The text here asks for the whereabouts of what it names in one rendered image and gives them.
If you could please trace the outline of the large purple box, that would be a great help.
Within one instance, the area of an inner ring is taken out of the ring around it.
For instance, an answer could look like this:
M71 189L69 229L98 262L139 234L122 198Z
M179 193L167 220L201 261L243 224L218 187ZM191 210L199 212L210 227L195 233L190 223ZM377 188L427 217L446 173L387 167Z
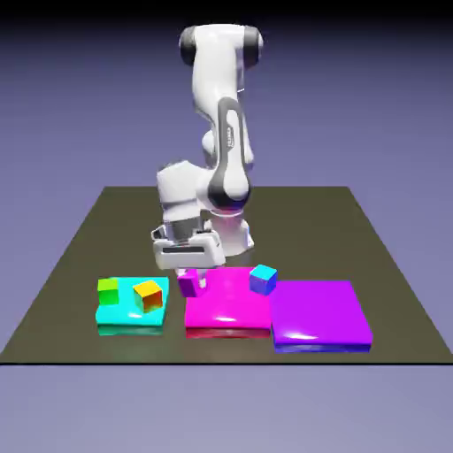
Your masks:
M280 280L269 295L274 346L367 351L373 334L348 280Z

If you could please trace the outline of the small green cube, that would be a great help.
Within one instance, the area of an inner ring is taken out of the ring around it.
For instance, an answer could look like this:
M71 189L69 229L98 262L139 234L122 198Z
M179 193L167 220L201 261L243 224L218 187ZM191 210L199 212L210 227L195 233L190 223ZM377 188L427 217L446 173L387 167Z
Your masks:
M97 282L99 304L115 305L119 303L119 281L117 278L102 278Z

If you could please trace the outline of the small orange cube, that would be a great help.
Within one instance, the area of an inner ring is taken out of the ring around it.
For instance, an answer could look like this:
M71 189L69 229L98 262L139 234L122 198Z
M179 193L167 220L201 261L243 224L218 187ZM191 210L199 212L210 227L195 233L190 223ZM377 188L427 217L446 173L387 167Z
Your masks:
M133 286L134 302L143 313L163 307L163 290L154 280L146 280Z

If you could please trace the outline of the small magenta cube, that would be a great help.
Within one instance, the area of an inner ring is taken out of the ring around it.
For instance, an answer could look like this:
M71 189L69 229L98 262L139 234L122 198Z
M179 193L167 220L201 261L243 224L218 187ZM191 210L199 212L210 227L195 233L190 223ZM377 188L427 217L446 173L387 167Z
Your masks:
M180 292L184 297L199 297L206 291L207 283L205 288L199 288L197 276L198 269L187 270L185 275L177 277Z

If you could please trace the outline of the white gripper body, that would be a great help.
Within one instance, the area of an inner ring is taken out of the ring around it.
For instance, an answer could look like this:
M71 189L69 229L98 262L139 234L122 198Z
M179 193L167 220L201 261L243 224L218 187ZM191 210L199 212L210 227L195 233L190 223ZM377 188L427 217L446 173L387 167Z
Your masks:
M156 240L153 250L157 267L161 270L180 268L210 269L226 262L217 233L195 234L187 243L167 239Z

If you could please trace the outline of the small blue cube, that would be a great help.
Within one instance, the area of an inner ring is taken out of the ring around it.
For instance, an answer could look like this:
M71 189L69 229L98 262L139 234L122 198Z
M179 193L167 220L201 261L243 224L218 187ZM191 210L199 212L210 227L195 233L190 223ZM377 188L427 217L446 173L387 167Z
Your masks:
M268 296L276 287L278 271L267 265L257 265L250 271L250 290Z

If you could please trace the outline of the large magenta box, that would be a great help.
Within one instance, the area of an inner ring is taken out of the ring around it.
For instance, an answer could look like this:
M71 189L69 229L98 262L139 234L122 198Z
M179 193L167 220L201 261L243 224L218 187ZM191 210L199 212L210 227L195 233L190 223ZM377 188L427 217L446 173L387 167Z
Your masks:
M269 299L250 290L251 271L251 267L208 270L205 291L186 299L185 327L252 330L269 334Z

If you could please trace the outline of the large cyan box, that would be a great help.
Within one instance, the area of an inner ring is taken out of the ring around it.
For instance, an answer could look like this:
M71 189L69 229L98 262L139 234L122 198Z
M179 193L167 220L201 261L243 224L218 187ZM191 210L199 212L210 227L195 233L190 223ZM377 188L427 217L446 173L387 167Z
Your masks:
M169 294L169 278L152 277L109 277L116 280L119 301L115 304L99 304L96 323L99 326L162 326ZM147 280L154 280L162 289L163 306L154 311L143 312L135 302L133 287Z

